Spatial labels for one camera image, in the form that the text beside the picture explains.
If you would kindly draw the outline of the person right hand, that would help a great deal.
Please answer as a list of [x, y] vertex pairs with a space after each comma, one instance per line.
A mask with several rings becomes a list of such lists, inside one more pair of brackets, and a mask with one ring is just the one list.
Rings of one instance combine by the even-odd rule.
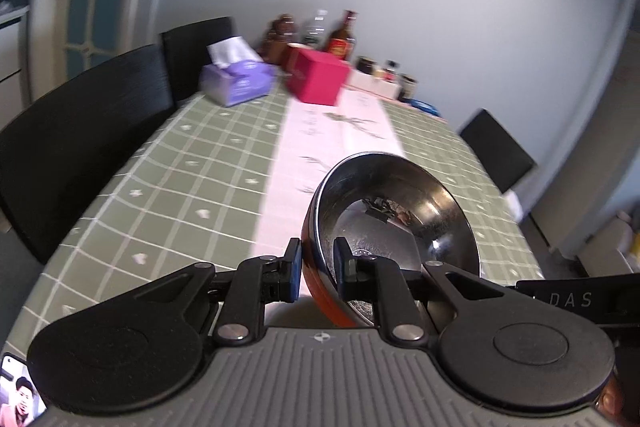
[[637, 427], [639, 415], [630, 411], [631, 399], [618, 378], [613, 375], [597, 399], [597, 410], [617, 426]]

